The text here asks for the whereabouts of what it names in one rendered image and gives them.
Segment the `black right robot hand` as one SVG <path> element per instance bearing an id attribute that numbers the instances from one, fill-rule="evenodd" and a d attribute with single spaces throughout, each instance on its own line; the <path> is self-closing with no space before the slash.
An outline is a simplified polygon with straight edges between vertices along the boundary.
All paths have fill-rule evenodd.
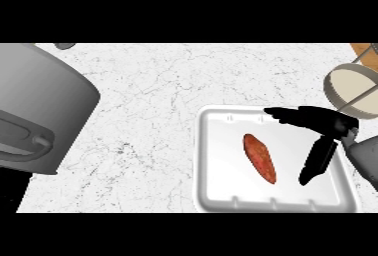
<path id="1" fill-rule="evenodd" d="M 306 185 L 326 171 L 338 146 L 337 140 L 357 134 L 359 120 L 331 109 L 315 106 L 300 106 L 297 109 L 269 107 L 264 112 L 279 120 L 281 124 L 307 128 L 320 134 L 298 176 L 300 184 Z"/>

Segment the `brown wooden board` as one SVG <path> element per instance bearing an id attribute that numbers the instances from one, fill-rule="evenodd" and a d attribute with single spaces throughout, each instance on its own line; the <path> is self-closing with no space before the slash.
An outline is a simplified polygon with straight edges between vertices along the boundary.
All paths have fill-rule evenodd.
<path id="1" fill-rule="evenodd" d="M 362 63 L 378 72 L 378 49 L 372 47 L 371 43 L 351 43 L 351 48 L 356 53 L 353 63 Z"/>

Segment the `white plastic tray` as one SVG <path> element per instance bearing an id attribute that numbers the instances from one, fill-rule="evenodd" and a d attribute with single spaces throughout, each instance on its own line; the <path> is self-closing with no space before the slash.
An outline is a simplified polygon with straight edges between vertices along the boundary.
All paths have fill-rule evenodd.
<path id="1" fill-rule="evenodd" d="M 244 151 L 251 134 L 267 147 L 276 181 L 258 174 Z M 205 212 L 357 213 L 360 200 L 337 150 L 328 169 L 306 185 L 298 182 L 319 134 L 282 125 L 260 106 L 208 105 L 196 116 L 193 198 Z"/>

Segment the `orange sweet potato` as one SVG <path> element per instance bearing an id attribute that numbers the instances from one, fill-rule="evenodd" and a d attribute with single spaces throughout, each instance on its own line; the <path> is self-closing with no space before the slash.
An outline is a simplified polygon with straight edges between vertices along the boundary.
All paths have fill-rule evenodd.
<path id="1" fill-rule="evenodd" d="M 276 183 L 276 171 L 270 154 L 264 143 L 257 139 L 253 134 L 244 135 L 244 151 L 247 158 L 264 180 Z"/>

